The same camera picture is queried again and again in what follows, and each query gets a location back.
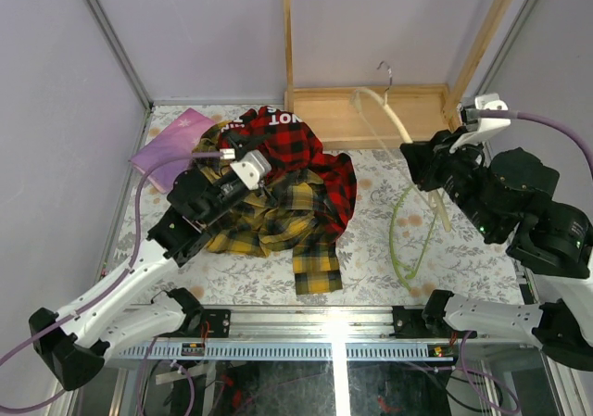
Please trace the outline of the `red black plaid shirt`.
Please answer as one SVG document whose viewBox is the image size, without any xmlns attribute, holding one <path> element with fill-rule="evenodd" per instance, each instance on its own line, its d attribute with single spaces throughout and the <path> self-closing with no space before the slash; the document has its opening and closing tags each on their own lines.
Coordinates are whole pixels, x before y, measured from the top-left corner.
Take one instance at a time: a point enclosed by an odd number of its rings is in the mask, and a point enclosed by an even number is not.
<svg viewBox="0 0 593 416">
<path fill-rule="evenodd" d="M 222 136 L 230 131 L 243 135 L 271 134 L 257 147 L 271 164 L 269 180 L 298 170 L 317 175 L 325 190 L 323 230 L 332 243 L 342 235 L 353 217 L 357 199 L 357 178 L 350 156 L 326 153 L 321 140 L 301 118 L 274 107 L 251 108 L 223 125 L 218 146 Z"/>
</svg>

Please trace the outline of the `yellow plaid shirt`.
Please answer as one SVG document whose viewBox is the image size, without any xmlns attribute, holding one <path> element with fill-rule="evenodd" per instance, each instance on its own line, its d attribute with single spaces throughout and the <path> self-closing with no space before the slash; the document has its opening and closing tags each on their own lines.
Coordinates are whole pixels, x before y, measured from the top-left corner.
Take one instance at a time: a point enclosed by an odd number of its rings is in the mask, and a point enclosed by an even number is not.
<svg viewBox="0 0 593 416">
<path fill-rule="evenodd" d="M 197 152 L 221 149 L 218 138 L 223 125 L 208 129 Z M 276 180 L 266 178 L 278 199 L 270 205 L 261 192 L 248 195 L 223 219 L 223 229 L 207 249 L 266 258 L 289 250 L 295 289 L 299 295 L 324 294 L 343 287 L 336 241 L 331 242 L 321 223 L 325 194 L 322 180 L 309 170 L 298 170 Z"/>
</svg>

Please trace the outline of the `green clothes hanger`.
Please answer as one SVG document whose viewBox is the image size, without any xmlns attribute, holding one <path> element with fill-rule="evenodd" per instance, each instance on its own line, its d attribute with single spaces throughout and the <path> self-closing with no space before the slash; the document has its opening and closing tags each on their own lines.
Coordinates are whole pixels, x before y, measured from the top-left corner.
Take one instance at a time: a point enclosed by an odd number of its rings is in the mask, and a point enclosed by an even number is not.
<svg viewBox="0 0 593 416">
<path fill-rule="evenodd" d="M 388 225 L 388 250 L 398 282 L 412 296 L 418 296 L 418 287 L 413 284 L 431 247 L 438 215 L 435 207 L 411 210 L 411 192 L 412 187 L 406 187 L 393 205 Z"/>
</svg>

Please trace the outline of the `cream clothes hanger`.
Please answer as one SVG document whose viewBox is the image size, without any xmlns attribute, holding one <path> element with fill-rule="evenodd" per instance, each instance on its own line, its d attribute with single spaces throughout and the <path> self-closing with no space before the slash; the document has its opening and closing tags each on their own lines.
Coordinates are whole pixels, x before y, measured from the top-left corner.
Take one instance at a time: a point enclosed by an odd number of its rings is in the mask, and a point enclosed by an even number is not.
<svg viewBox="0 0 593 416">
<path fill-rule="evenodd" d="M 379 96 L 375 91 L 371 90 L 369 87 L 357 87 L 353 90 L 351 97 L 349 99 L 349 103 L 351 106 L 353 106 L 356 109 L 356 111 L 358 112 L 363 123 L 370 130 L 370 132 L 372 133 L 372 136 L 376 139 L 376 141 L 383 148 L 383 150 L 386 151 L 389 155 L 391 155 L 392 152 L 387 148 L 383 138 L 379 135 L 379 133 L 375 130 L 375 128 L 371 125 L 371 123 L 366 119 L 365 115 L 363 114 L 362 103 L 360 101 L 361 94 L 368 95 L 384 111 L 384 113 L 386 114 L 388 119 L 396 127 L 397 134 L 398 134 L 399 138 L 403 141 L 403 143 L 404 144 L 412 144 L 413 143 L 411 136 L 408 133 L 406 127 L 404 126 L 402 120 L 399 118 L 399 116 L 396 114 L 396 112 L 393 110 L 393 108 L 391 108 L 388 105 L 388 92 L 390 91 L 390 89 L 393 86 L 392 68 L 384 60 L 382 60 L 378 64 L 377 69 L 380 69 L 381 67 L 385 67 L 387 74 L 388 74 L 388 85 L 384 89 L 383 95 Z M 450 218 L 448 216 L 448 213 L 446 211 L 446 207 L 445 207 L 442 195 L 437 190 L 433 190 L 427 194 L 426 198 L 424 198 L 423 195 L 421 194 L 420 189 L 415 184 L 412 183 L 412 180 L 408 176 L 404 176 L 404 178 L 410 183 L 410 186 L 418 193 L 418 195 L 421 197 L 423 202 L 429 207 L 429 209 L 431 209 L 435 213 L 435 215 L 441 220 L 444 231 L 446 233 L 451 232 L 452 224 L 451 224 Z"/>
</svg>

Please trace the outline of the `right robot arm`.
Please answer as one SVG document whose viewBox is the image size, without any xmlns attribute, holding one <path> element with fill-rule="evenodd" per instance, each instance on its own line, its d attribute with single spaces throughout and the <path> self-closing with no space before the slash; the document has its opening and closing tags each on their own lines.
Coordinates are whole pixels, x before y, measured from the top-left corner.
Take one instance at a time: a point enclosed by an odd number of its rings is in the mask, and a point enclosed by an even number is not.
<svg viewBox="0 0 593 416">
<path fill-rule="evenodd" d="M 414 184 L 443 190 L 483 237 L 507 243 L 507 255 L 549 281 L 554 303 L 509 305 L 436 289 L 422 322 L 432 336 L 477 332 L 539 348 L 567 367 L 592 369 L 592 224 L 580 209 L 553 201 L 560 174 L 520 147 L 478 162 L 481 145 L 454 144 L 461 132 L 403 144 Z"/>
</svg>

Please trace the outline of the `purple folded cloth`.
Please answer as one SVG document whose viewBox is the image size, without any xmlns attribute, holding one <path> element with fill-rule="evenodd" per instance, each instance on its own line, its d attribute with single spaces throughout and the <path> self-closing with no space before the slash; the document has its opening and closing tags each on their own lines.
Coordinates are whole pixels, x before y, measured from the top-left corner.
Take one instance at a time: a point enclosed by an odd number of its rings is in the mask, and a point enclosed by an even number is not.
<svg viewBox="0 0 593 416">
<path fill-rule="evenodd" d="M 153 165 L 168 158 L 188 156 L 200 142 L 201 136 L 214 124 L 213 120 L 196 110 L 186 109 L 132 156 L 132 166 L 144 174 Z M 187 164 L 187 160 L 165 164 L 154 170 L 148 176 L 148 181 L 160 193 L 166 194 L 172 189 L 175 178 Z"/>
</svg>

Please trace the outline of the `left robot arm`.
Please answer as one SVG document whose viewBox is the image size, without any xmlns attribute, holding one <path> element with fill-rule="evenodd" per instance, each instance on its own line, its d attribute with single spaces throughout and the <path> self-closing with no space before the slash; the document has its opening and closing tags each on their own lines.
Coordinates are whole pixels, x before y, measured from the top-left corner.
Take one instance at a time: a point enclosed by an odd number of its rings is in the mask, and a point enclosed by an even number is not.
<svg viewBox="0 0 593 416">
<path fill-rule="evenodd" d="M 125 310 L 195 257 L 221 232 L 231 209 L 264 186 L 271 164 L 259 147 L 269 137 L 230 133 L 230 148 L 204 155 L 230 160 L 228 172 L 211 182 L 199 169 L 184 170 L 169 192 L 169 208 L 145 239 L 136 240 L 129 260 L 68 305 L 30 316 L 34 350 L 65 390 L 88 384 L 113 356 L 147 339 L 202 330 L 204 309 L 184 288 L 146 309 Z"/>
</svg>

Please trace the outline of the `wooden clothes rack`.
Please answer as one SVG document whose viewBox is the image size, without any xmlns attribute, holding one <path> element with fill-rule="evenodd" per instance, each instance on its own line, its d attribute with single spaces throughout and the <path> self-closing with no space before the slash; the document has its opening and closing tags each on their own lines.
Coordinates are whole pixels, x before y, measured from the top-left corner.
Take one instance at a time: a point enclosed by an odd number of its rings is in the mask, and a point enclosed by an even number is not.
<svg viewBox="0 0 593 416">
<path fill-rule="evenodd" d="M 512 0 L 493 0 L 452 88 L 445 83 L 400 85 L 388 92 L 388 105 L 402 120 L 413 140 L 427 140 L 440 130 L 460 125 L 456 108 L 469 87 Z M 363 123 L 349 99 L 354 87 L 296 88 L 293 78 L 291 0 L 283 0 L 284 51 L 287 87 L 284 108 L 303 119 L 330 150 L 381 147 Z M 386 86 L 369 87 L 382 96 Z M 403 143 L 384 111 L 368 95 L 361 94 L 363 114 L 387 148 Z"/>
</svg>

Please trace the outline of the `aluminium mounting rail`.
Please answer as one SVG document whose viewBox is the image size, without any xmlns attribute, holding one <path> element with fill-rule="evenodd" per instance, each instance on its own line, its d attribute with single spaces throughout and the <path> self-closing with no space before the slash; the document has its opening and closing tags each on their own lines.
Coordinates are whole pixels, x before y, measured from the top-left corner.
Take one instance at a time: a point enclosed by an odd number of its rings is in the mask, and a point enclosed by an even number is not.
<svg viewBox="0 0 593 416">
<path fill-rule="evenodd" d="M 350 359 L 426 359 L 451 330 L 426 326 L 419 308 L 207 307 L 172 298 L 119 314 L 87 311 L 61 328 L 79 347 L 113 359 L 320 360 L 343 343 Z"/>
</svg>

